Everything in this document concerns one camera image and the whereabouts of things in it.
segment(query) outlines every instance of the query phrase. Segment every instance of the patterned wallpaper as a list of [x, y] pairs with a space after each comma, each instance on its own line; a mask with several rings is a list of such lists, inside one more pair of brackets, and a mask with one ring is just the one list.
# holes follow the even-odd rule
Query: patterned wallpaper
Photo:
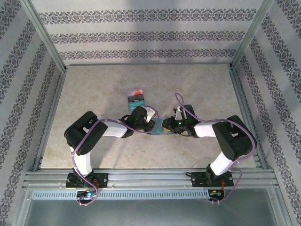
[[293, 225], [301, 225], [300, 4], [277, 0], [237, 67], [266, 160]]
[[32, 2], [73, 65], [230, 63], [262, 0]]
[[0, 1], [0, 226], [10, 225], [60, 78], [18, 0]]

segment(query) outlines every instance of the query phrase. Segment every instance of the beige tabletop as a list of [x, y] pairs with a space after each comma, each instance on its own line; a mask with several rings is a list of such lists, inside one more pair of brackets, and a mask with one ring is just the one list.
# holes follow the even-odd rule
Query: beige tabletop
[[[63, 85], [42, 168], [71, 168], [64, 131], [87, 111], [100, 118], [128, 114], [127, 91], [141, 88], [147, 105], [161, 117], [173, 115], [179, 92], [202, 119], [241, 117], [227, 65], [70, 66]], [[216, 138], [145, 135], [103, 137], [91, 152], [94, 168], [198, 168], [220, 153]], [[253, 158], [238, 167], [255, 167]]]

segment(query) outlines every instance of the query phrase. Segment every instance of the damask pattern stripe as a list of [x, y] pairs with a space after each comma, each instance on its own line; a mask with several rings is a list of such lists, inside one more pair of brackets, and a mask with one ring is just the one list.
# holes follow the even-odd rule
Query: damask pattern stripe
[[140, 9], [39, 13], [44, 24], [152, 21], [251, 21], [255, 9]]
[[0, 10], [0, 40], [8, 30], [10, 23], [14, 20], [17, 12], [20, 10], [21, 4], [18, 0], [7, 0], [1, 6]]
[[21, 60], [27, 50], [29, 43], [32, 40], [33, 35], [36, 30], [31, 23], [30, 20], [26, 23], [25, 28], [22, 30], [18, 41], [16, 42], [13, 50], [11, 51], [11, 55], [9, 55], [6, 64], [3, 66], [1, 70], [0, 76], [0, 104], [2, 104], [2, 100], [5, 97], [5, 93], [10, 86], [12, 78], [15, 76], [17, 68], [19, 67]]
[[[253, 125], [253, 128], [254, 128], [254, 130], [255, 130], [255, 135], [256, 135], [256, 138], [257, 138], [257, 140], [258, 140], [257, 143], [258, 143], [260, 149], [263, 150], [263, 147], [262, 147], [262, 145], [261, 145], [260, 138], [259, 138], [259, 136], [258, 136], [258, 132], [257, 132], [257, 128], [256, 128], [256, 125], [255, 125], [255, 121], [254, 121], [254, 118], [253, 118], [253, 115], [252, 115], [252, 112], [251, 112], [251, 109], [250, 109], [250, 106], [249, 106], [249, 102], [248, 102], [248, 99], [246, 98], [246, 93], [245, 93], [245, 91], [244, 91], [244, 87], [243, 87], [243, 84], [241, 83], [241, 80], [240, 80], [240, 77], [239, 77], [239, 74], [238, 74], [237, 69], [235, 69], [235, 72], [236, 72], [236, 75], [237, 75], [238, 82], [239, 82], [239, 85], [240, 85], [240, 87], [241, 87], [241, 90], [242, 90], [242, 92], [243, 92], [244, 99], [245, 99], [245, 101], [246, 101], [246, 106], [247, 106], [247, 108], [248, 108], [249, 115], [250, 115], [250, 117], [251, 117], [252, 125]], [[268, 161], [267, 161], [267, 158], [266, 158], [266, 156], [265, 156], [265, 153], [264, 153], [263, 151], [262, 151], [262, 155], [263, 155], [263, 157], [264, 157], [264, 161], [265, 161], [266, 165], [268, 166], [269, 169], [271, 169], [271, 167], [270, 167], [270, 165], [269, 165], [269, 163], [268, 163]]]
[[176, 31], [176, 32], [111, 32], [52, 34], [55, 44], [125, 42], [125, 41], [241, 41], [245, 32]]
[[280, 120], [285, 127], [287, 136], [290, 138], [290, 143], [293, 146], [295, 155], [297, 159], [299, 159], [299, 164], [301, 164], [301, 135], [299, 134], [299, 130], [297, 129], [297, 125], [293, 117], [291, 116], [291, 111], [289, 110], [285, 99], [283, 98], [281, 90], [278, 88], [277, 81], [272, 70], [270, 70], [268, 61], [265, 58], [257, 39], [253, 39], [249, 46], [268, 86], [268, 90], [272, 95], [275, 107], [278, 110]]
[[35, 154], [35, 156], [34, 156], [34, 160], [33, 160], [33, 162], [32, 162], [32, 166], [31, 166], [31, 168], [29, 169], [29, 171], [32, 171], [32, 170], [33, 170], [34, 164], [36, 163], [37, 156], [38, 156], [38, 153], [39, 153], [39, 149], [40, 149], [40, 146], [41, 146], [41, 142], [42, 142], [42, 139], [43, 139], [44, 131], [45, 131], [45, 129], [46, 129], [47, 121], [48, 121], [48, 118], [49, 118], [49, 116], [50, 116], [50, 111], [51, 111], [52, 103], [53, 103], [53, 100], [54, 100], [54, 98], [55, 98], [56, 88], [57, 88], [58, 83], [59, 83], [59, 81], [60, 81], [61, 75], [62, 75], [62, 74], [60, 73], [60, 75], [58, 76], [58, 80], [57, 80], [56, 85], [55, 85], [54, 93], [53, 93], [53, 96], [52, 96], [52, 98], [51, 98], [50, 107], [49, 107], [49, 110], [48, 110], [48, 113], [47, 113], [47, 118], [46, 118], [46, 120], [45, 120], [44, 127], [43, 127], [43, 130], [42, 130], [42, 133], [41, 133], [42, 136], [40, 137], [39, 145], [38, 145], [38, 147], [37, 147], [36, 154]]
[[296, 0], [276, 0], [276, 3], [301, 39], [301, 7], [299, 2]]
[[271, 18], [266, 16], [261, 24], [261, 27], [266, 34], [269, 42], [277, 55], [278, 61], [286, 72], [286, 75], [293, 87], [297, 98], [301, 103], [301, 70], [292, 57], [290, 50], [285, 45], [283, 39], [281, 38], [279, 31], [277, 31], [275, 25], [273, 24]]
[[274, 154], [276, 164], [279, 167], [279, 171], [281, 172], [280, 175], [283, 179], [283, 183], [285, 184], [285, 190], [288, 193], [288, 198], [291, 200], [291, 206], [294, 209], [294, 213], [297, 215], [296, 219], [298, 223], [301, 224], [301, 201], [297, 186], [294, 184], [294, 180], [292, 179], [292, 173], [289, 170], [289, 166], [287, 165], [287, 160], [284, 157], [282, 147], [279, 145], [278, 137], [271, 122], [267, 107], [263, 101], [253, 71], [246, 56], [242, 57], [240, 63], [243, 67], [246, 79], [252, 92], [252, 96], [261, 117], [261, 122], [268, 137], [268, 141]]
[[7, 151], [9, 150], [12, 138], [15, 135], [16, 128], [19, 124], [19, 120], [21, 119], [21, 115], [27, 103], [27, 99], [30, 95], [34, 81], [38, 75], [38, 71], [43, 62], [46, 51], [47, 48], [42, 42], [32, 61], [32, 65], [29, 68], [28, 73], [25, 77], [20, 93], [18, 94], [16, 103], [13, 106], [13, 110], [11, 111], [11, 115], [8, 117], [6, 127], [3, 130], [3, 134], [1, 135], [0, 140], [0, 169], [2, 168], [2, 164], [5, 161], [5, 156], [7, 154]]
[[139, 49], [60, 52], [63, 60], [118, 58], [234, 57], [235, 49]]
[[[22, 143], [20, 145], [20, 150], [18, 151], [18, 156], [16, 157], [16, 161], [13, 164], [13, 170], [12, 174], [9, 177], [7, 189], [4, 192], [4, 198], [1, 200], [1, 206], [0, 206], [0, 224], [5, 225], [5, 219], [8, 217], [8, 213], [11, 208], [12, 199], [14, 198], [16, 194], [16, 189], [18, 188], [18, 183], [20, 181], [20, 176], [22, 173], [22, 170], [24, 168], [24, 163], [27, 158], [28, 151], [30, 150], [32, 137], [34, 136], [35, 129], [38, 125], [38, 121], [40, 119], [41, 111], [47, 96], [47, 92], [51, 83], [51, 80], [53, 78], [53, 73], [55, 71], [56, 64], [54, 60], [52, 59], [50, 61], [49, 68], [47, 69], [47, 73], [45, 75], [44, 81], [42, 83], [41, 89], [39, 91], [38, 98], [36, 100], [36, 104], [32, 110], [31, 118], [29, 120], [28, 126], [26, 128], [24, 138], [22, 140]], [[51, 109], [51, 105], [53, 102], [53, 98], [50, 104], [50, 108], [48, 111], [48, 115]]]

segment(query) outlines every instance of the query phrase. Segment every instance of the purple cable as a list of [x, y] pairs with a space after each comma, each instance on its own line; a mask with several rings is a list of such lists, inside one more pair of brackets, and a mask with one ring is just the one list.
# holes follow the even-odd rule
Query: purple cable
[[117, 120], [113, 120], [113, 119], [100, 119], [100, 120], [98, 120], [96, 123], [94, 123], [94, 124], [92, 125], [92, 127], [89, 129], [89, 131], [87, 132], [87, 134], [86, 134], [86, 135], [84, 136], [84, 138], [81, 140], [81, 142], [79, 143], [79, 145], [77, 145], [77, 147], [73, 150], [73, 152], [71, 152], [71, 155], [72, 155], [72, 162], [73, 162], [73, 166], [74, 166], [75, 171], [77, 172], [77, 174], [78, 174], [85, 182], [87, 182], [88, 184], [90, 184], [90, 185], [95, 189], [95, 191], [96, 191], [96, 196], [95, 196], [90, 202], [88, 202], [88, 203], [85, 203], [85, 204], [81, 203], [80, 198], [79, 198], [78, 203], [79, 203], [80, 205], [87, 206], [87, 205], [90, 205], [91, 203], [93, 203], [93, 202], [97, 199], [97, 197], [98, 197], [98, 189], [97, 189], [97, 187], [96, 187], [93, 183], [91, 183], [90, 181], [88, 181], [88, 180], [87, 180], [87, 179], [79, 172], [79, 170], [77, 169], [77, 165], [76, 165], [75, 159], [74, 159], [74, 155], [76, 155], [76, 152], [77, 152], [77, 151], [80, 149], [80, 147], [83, 145], [83, 143], [85, 142], [85, 140], [87, 139], [87, 137], [89, 136], [89, 134], [92, 132], [92, 130], [95, 128], [95, 126], [96, 126], [98, 123], [103, 122], [103, 121], [111, 121], [111, 122], [114, 122], [114, 123], [123, 125], [123, 126], [127, 127], [128, 129], [130, 129], [130, 130], [132, 130], [132, 131], [134, 131], [134, 132], [138, 132], [138, 133], [152, 133], [154, 130], [157, 129], [157, 127], [158, 127], [158, 125], [159, 125], [159, 122], [160, 122], [160, 117], [159, 117], [158, 111], [157, 111], [155, 108], [153, 108], [153, 107], [151, 107], [151, 106], [148, 106], [148, 105], [145, 105], [145, 107], [149, 107], [150, 109], [154, 110], [155, 113], [156, 113], [156, 115], [157, 115], [157, 117], [158, 117], [158, 123], [157, 123], [157, 125], [156, 125], [152, 130], [150, 130], [150, 131], [148, 131], [148, 132], [142, 132], [142, 131], [135, 130], [134, 128], [129, 127], [128, 125], [126, 125], [126, 124], [124, 124], [124, 123], [122, 123], [122, 122], [120, 122], [120, 121], [117, 121]]
[[[252, 135], [251, 135], [244, 127], [242, 127], [241, 125], [237, 124], [236, 122], [233, 122], [233, 121], [228, 120], [228, 119], [211, 119], [211, 120], [203, 120], [203, 119], [200, 119], [200, 118], [198, 118], [197, 116], [195, 116], [193, 113], [191, 113], [189, 110], [187, 110], [186, 107], [184, 107], [184, 99], [183, 99], [183, 97], [182, 97], [181, 94], [175, 93], [175, 98], [177, 99], [177, 101], [179, 102], [179, 104], [181, 105], [181, 107], [182, 107], [186, 112], [188, 112], [193, 118], [195, 118], [196, 120], [198, 120], [198, 121], [200, 121], [200, 122], [218, 122], [218, 121], [227, 121], [227, 122], [229, 122], [229, 123], [231, 123], [231, 124], [237, 126], [238, 128], [240, 128], [242, 131], [244, 131], [244, 132], [247, 134], [247, 136], [250, 138], [251, 143], [252, 143], [252, 151], [251, 151], [248, 155], [246, 155], [245, 157], [240, 158], [240, 160], [244, 160], [244, 159], [247, 159], [247, 158], [253, 156], [253, 154], [254, 154], [254, 152], [255, 152], [255, 141], [254, 141]], [[230, 169], [231, 169], [233, 166], [235, 166], [237, 163], [238, 163], [238, 160], [236, 160], [235, 162], [233, 162], [233, 163], [227, 168], [227, 170], [230, 170]]]
[[[200, 122], [218, 122], [218, 121], [226, 121], [226, 122], [229, 122], [235, 126], [237, 126], [238, 128], [240, 128], [242, 131], [244, 131], [247, 136], [250, 138], [251, 140], [251, 143], [252, 143], [252, 151], [246, 155], [245, 157], [242, 157], [240, 158], [240, 160], [244, 160], [244, 159], [247, 159], [251, 156], [253, 156], [254, 152], [255, 152], [255, 149], [256, 149], [256, 145], [255, 145], [255, 141], [252, 137], [252, 135], [244, 128], [242, 127], [241, 125], [237, 124], [236, 122], [233, 122], [231, 120], [228, 120], [228, 119], [212, 119], [212, 120], [203, 120], [203, 119], [200, 119], [198, 118], [197, 116], [195, 116], [193, 113], [191, 113], [186, 107], [184, 107], [184, 98], [182, 97], [181, 94], [179, 93], [175, 93], [175, 98], [177, 99], [177, 101], [179, 102], [179, 104], [181, 105], [181, 107], [186, 111], [188, 112], [188, 114], [190, 114], [193, 118], [195, 118], [196, 120], [200, 121]], [[235, 166], [236, 164], [238, 163], [238, 160], [234, 161], [226, 170], [231, 170], [233, 166]], [[240, 179], [241, 179], [241, 176], [242, 176], [242, 171], [240, 169], [232, 169], [232, 171], [239, 171], [240, 172], [240, 175], [237, 179], [237, 182], [235, 183], [235, 185], [232, 187], [231, 191], [227, 194], [226, 197], [224, 197], [221, 201], [217, 201], [218, 204], [222, 203], [223, 201], [225, 201], [231, 194], [232, 192], [234, 191], [235, 187], [238, 185]]]

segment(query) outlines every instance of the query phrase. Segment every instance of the purple wire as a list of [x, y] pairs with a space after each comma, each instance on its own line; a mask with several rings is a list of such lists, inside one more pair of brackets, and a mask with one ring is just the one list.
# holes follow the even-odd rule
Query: purple wire
[[[242, 127], [241, 125], [237, 124], [236, 122], [233, 122], [231, 120], [228, 120], [228, 119], [211, 119], [211, 120], [203, 120], [203, 119], [200, 119], [198, 118], [197, 116], [195, 116], [192, 112], [190, 112], [186, 107], [184, 107], [184, 98], [182, 97], [181, 94], [179, 93], [175, 93], [175, 98], [177, 99], [177, 101], [179, 102], [179, 104], [181, 105], [181, 107], [188, 113], [190, 114], [193, 118], [195, 118], [196, 120], [200, 121], [200, 122], [218, 122], [218, 121], [226, 121], [226, 122], [229, 122], [235, 126], [237, 126], [238, 128], [240, 128], [242, 131], [244, 131], [247, 136], [250, 138], [251, 140], [251, 143], [252, 143], [252, 151], [246, 155], [245, 157], [242, 157], [240, 158], [240, 160], [244, 160], [244, 159], [247, 159], [251, 156], [253, 156], [254, 152], [255, 152], [255, 149], [256, 149], [256, 145], [255, 145], [255, 141], [252, 137], [252, 135], [244, 128]], [[237, 182], [235, 183], [235, 185], [232, 187], [231, 191], [227, 194], [226, 197], [224, 197], [221, 201], [217, 201], [216, 203], [222, 203], [223, 201], [225, 201], [234, 191], [235, 187], [238, 185], [240, 179], [241, 179], [241, 176], [242, 176], [242, 171], [240, 169], [232, 169], [233, 166], [235, 166], [236, 164], [238, 163], [238, 160], [234, 161], [226, 170], [231, 170], [231, 171], [239, 171], [240, 172], [240, 175], [237, 179]]]
[[86, 135], [84, 136], [84, 138], [81, 140], [81, 142], [79, 143], [79, 145], [77, 145], [77, 147], [73, 150], [73, 152], [71, 152], [71, 155], [72, 155], [72, 162], [73, 162], [73, 166], [74, 166], [75, 171], [77, 172], [77, 174], [78, 174], [85, 182], [87, 182], [88, 184], [90, 184], [90, 185], [95, 189], [95, 191], [96, 191], [96, 196], [95, 196], [90, 202], [88, 202], [88, 203], [84, 203], [84, 204], [83, 204], [83, 203], [80, 201], [80, 198], [79, 198], [78, 203], [79, 203], [80, 205], [87, 206], [87, 205], [90, 205], [91, 203], [93, 203], [93, 202], [97, 199], [97, 197], [98, 197], [98, 189], [97, 189], [97, 187], [96, 187], [93, 183], [91, 183], [90, 181], [88, 181], [88, 180], [80, 173], [80, 171], [77, 169], [77, 165], [76, 165], [76, 162], [75, 162], [75, 159], [74, 159], [74, 155], [76, 155], [76, 152], [77, 152], [77, 151], [80, 149], [80, 147], [83, 145], [83, 143], [85, 142], [85, 140], [87, 139], [87, 137], [89, 136], [89, 134], [92, 132], [92, 130], [95, 128], [95, 126], [96, 126], [98, 123], [103, 122], [103, 121], [111, 121], [111, 122], [114, 122], [114, 123], [123, 125], [123, 126], [127, 127], [128, 129], [130, 129], [130, 130], [132, 130], [132, 131], [135, 131], [135, 132], [138, 132], [138, 133], [152, 133], [153, 131], [155, 131], [155, 130], [157, 129], [158, 125], [159, 125], [159, 122], [160, 122], [160, 117], [159, 117], [158, 111], [157, 111], [155, 108], [153, 108], [153, 107], [151, 107], [151, 106], [148, 106], [148, 105], [145, 105], [145, 107], [149, 107], [150, 109], [154, 110], [155, 113], [156, 113], [156, 115], [157, 115], [157, 117], [158, 117], [158, 123], [157, 123], [157, 125], [156, 125], [152, 130], [147, 131], [147, 132], [138, 131], [138, 130], [136, 130], [136, 129], [132, 128], [132, 127], [129, 127], [128, 125], [126, 125], [126, 124], [124, 124], [124, 123], [122, 123], [122, 122], [120, 122], [120, 121], [117, 121], [117, 120], [113, 120], [113, 119], [100, 119], [100, 120], [98, 120], [96, 123], [94, 123], [94, 124], [92, 125], [92, 127], [89, 129], [89, 131], [87, 132], [87, 134], [86, 134]]
[[[251, 156], [254, 155], [254, 152], [255, 152], [255, 149], [256, 149], [256, 145], [255, 145], [255, 141], [252, 137], [252, 135], [244, 128], [242, 127], [241, 125], [237, 124], [236, 122], [233, 122], [231, 120], [228, 120], [228, 119], [211, 119], [211, 120], [203, 120], [203, 119], [200, 119], [198, 118], [197, 116], [195, 116], [193, 113], [191, 113], [186, 107], [184, 107], [184, 99], [182, 97], [181, 94], [179, 93], [175, 93], [175, 98], [177, 99], [177, 101], [179, 102], [179, 104], [181, 105], [181, 107], [186, 111], [188, 112], [193, 118], [195, 118], [196, 120], [200, 121], [200, 122], [218, 122], [218, 121], [226, 121], [226, 122], [229, 122], [235, 126], [237, 126], [238, 128], [240, 128], [242, 131], [244, 131], [247, 136], [250, 138], [251, 140], [251, 143], [252, 143], [252, 151], [246, 155], [245, 157], [243, 158], [240, 158], [240, 160], [244, 160], [244, 159], [247, 159]], [[236, 160], [235, 162], [233, 162], [228, 168], [227, 170], [230, 170], [233, 166], [235, 166], [236, 164], [238, 163], [238, 160]]]

